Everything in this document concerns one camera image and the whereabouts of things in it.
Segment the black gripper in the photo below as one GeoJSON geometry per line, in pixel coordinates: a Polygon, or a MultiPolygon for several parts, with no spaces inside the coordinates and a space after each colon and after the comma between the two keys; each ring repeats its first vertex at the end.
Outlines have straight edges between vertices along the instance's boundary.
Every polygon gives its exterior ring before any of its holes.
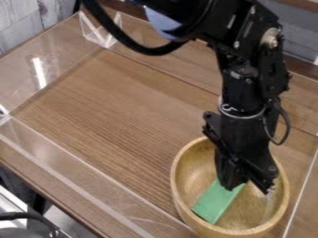
{"type": "Polygon", "coordinates": [[[215,165],[221,187],[231,191],[248,179],[263,194],[271,193],[279,169],[265,131],[275,131],[277,112],[265,109],[251,119],[204,112],[203,119],[203,134],[216,145],[215,165]]]}

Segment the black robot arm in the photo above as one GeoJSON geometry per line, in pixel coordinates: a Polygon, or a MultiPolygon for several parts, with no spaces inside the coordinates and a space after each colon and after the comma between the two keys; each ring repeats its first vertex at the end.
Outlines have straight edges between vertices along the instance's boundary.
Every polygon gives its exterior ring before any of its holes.
{"type": "Polygon", "coordinates": [[[217,112],[203,114],[203,133],[213,142],[216,175],[231,191],[252,182],[267,193],[279,169],[269,145],[276,121],[288,115],[280,94],[291,75],[283,59],[277,16],[256,0],[131,0],[145,10],[149,24],[168,39],[163,46],[141,46],[114,25],[97,0],[81,0],[97,22],[131,50],[161,56],[191,40],[215,51],[221,76],[217,112]]]}

